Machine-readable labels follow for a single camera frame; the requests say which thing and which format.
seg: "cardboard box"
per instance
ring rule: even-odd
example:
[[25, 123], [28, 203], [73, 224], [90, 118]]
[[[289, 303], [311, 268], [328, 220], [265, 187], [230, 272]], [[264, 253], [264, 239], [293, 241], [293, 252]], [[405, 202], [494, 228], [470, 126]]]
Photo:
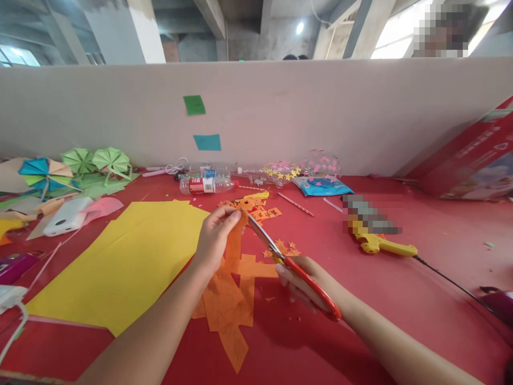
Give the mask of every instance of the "cardboard box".
[[407, 178], [445, 199], [484, 201], [513, 190], [513, 97], [467, 128]]

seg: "white power bank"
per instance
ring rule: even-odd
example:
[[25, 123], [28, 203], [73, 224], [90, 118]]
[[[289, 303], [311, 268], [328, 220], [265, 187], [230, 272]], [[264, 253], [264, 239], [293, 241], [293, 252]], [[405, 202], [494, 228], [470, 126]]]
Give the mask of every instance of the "white power bank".
[[56, 236], [78, 230], [87, 215], [87, 213], [80, 211], [92, 203], [93, 200], [89, 197], [64, 202], [50, 223], [44, 228], [43, 234], [46, 236]]

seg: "paper umbrella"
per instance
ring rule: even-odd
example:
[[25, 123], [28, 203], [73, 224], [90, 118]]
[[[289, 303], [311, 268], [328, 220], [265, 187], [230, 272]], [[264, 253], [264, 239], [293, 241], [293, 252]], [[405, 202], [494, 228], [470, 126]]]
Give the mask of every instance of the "paper umbrella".
[[121, 150], [109, 147], [97, 150], [92, 158], [92, 163], [101, 171], [106, 172], [104, 185], [108, 184], [108, 179], [112, 174], [121, 176], [122, 178], [132, 180], [132, 166], [130, 159]]
[[92, 163], [94, 154], [87, 149], [74, 148], [61, 154], [63, 163], [70, 167], [71, 171], [81, 177], [83, 174], [96, 171], [96, 166]]
[[73, 172], [61, 162], [48, 158], [27, 159], [18, 173], [23, 176], [25, 182], [41, 191], [44, 198], [47, 191], [53, 191], [61, 187], [70, 187], [81, 191], [76, 182], [72, 180]]

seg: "person's left hand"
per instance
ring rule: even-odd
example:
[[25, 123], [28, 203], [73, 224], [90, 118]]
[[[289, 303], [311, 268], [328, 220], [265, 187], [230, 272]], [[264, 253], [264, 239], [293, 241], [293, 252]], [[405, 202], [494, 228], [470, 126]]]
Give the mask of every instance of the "person's left hand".
[[221, 206], [203, 221], [193, 261], [207, 269], [209, 277], [221, 266], [226, 239], [239, 219], [240, 211], [234, 207]]

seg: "red tablecloth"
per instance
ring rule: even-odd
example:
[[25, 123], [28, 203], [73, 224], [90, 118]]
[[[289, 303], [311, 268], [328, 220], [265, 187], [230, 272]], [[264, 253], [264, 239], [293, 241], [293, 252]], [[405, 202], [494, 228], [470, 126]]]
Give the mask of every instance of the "red tablecloth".
[[[476, 292], [479, 286], [513, 289], [511, 229], [513, 205], [438, 201], [387, 179], [345, 177], [358, 194], [369, 194], [377, 206], [388, 209], [403, 234], [387, 238], [412, 244], [419, 255], [459, 284]], [[346, 288], [367, 302], [411, 336], [487, 384], [501, 384], [511, 358], [511, 333], [471, 298], [413, 259], [379, 253], [364, 254], [358, 242], [344, 233], [342, 214], [323, 201], [307, 197], [294, 185], [282, 192], [315, 214], [312, 218], [271, 189], [267, 207], [278, 207], [282, 216], [264, 222], [275, 239], [294, 242]], [[250, 194], [237, 190], [196, 196], [194, 206], [211, 211], [217, 203]], [[181, 195], [177, 182], [167, 175], [139, 178], [115, 194], [130, 202], [191, 199]], [[338, 197], [328, 198], [341, 206]], [[400, 201], [387, 203], [387, 200]], [[98, 219], [81, 230], [56, 253], [26, 302], [68, 266], [120, 212]], [[29, 231], [2, 246], [1, 255], [17, 251], [52, 250], [69, 234], [25, 242]], [[495, 248], [483, 245], [492, 242]], [[246, 231], [242, 252], [263, 259], [263, 246]], [[28, 286], [44, 262], [25, 274], [18, 285]], [[284, 383], [387, 383], [392, 380], [358, 337], [342, 324], [302, 304], [290, 304], [276, 279], [256, 279], [254, 327], [241, 327], [249, 345], [242, 369], [236, 375], [217, 333], [208, 331], [206, 319], [191, 320], [164, 383], [278, 384]], [[265, 298], [276, 297], [267, 302]], [[0, 316], [0, 346], [14, 331], [18, 310]], [[76, 380], [113, 341], [104, 329], [29, 321], [7, 354], [2, 369]]]

